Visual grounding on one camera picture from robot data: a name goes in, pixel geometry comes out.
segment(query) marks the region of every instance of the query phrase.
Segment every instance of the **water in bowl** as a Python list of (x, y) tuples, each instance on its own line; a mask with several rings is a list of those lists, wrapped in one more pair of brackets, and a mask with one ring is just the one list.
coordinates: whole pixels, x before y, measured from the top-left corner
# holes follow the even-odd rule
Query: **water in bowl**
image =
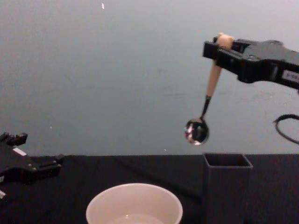
[(132, 214), (119, 217), (108, 224), (164, 224), (159, 219), (145, 215), (145, 214)]

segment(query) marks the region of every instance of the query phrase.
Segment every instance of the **gray wall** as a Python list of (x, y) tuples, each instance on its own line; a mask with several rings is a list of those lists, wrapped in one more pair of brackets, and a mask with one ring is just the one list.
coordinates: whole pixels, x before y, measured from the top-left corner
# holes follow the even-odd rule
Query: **gray wall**
[[(0, 128), (27, 132), (30, 155), (296, 153), (272, 121), (299, 95), (223, 71), (194, 147), (218, 32), (299, 50), (297, 0), (10, 0), (0, 4)], [(282, 128), (299, 138), (298, 123)]]

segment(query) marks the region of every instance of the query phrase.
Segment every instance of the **white label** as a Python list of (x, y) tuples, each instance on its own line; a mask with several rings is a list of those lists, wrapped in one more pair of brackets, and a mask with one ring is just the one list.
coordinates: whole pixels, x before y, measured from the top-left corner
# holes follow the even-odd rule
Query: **white label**
[(299, 83), (299, 73), (293, 71), (284, 70), (282, 74), (282, 78), (292, 82)]
[(18, 149), (18, 148), (14, 148), (13, 149), (16, 153), (20, 154), (21, 156), (25, 156), (27, 155), (25, 152), (23, 152), (22, 150)]

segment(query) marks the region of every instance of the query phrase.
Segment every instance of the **spoon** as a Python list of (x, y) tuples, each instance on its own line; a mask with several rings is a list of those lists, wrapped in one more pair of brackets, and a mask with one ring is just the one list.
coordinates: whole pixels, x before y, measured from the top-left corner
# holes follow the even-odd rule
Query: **spoon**
[[(223, 33), (218, 34), (217, 44), (220, 48), (231, 49), (234, 38)], [(202, 115), (199, 118), (191, 119), (185, 126), (185, 138), (191, 144), (196, 146), (206, 143), (209, 138), (209, 127), (207, 126), (204, 116), (207, 108), (210, 104), (212, 95), (216, 89), (218, 79), (220, 77), (221, 67), (216, 65), (216, 61), (213, 62), (208, 87), (206, 90), (206, 101), (202, 111)]]

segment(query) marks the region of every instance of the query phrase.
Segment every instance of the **black cable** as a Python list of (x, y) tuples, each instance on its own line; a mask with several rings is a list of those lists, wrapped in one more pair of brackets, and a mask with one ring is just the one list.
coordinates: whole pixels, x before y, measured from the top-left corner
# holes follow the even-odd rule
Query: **black cable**
[(282, 116), (280, 116), (279, 118), (277, 118), (275, 121), (273, 121), (273, 123), (275, 124), (275, 129), (276, 131), (282, 136), (284, 137), (285, 139), (295, 143), (295, 144), (298, 144), (299, 145), (299, 141), (298, 140), (295, 140), (295, 139), (292, 139), (291, 137), (287, 136), (286, 134), (282, 133), (282, 131), (279, 129), (278, 127), (278, 123), (282, 120), (286, 120), (286, 119), (295, 119), (295, 120), (299, 120), (299, 116), (298, 115), (295, 115), (295, 114), (284, 114)]

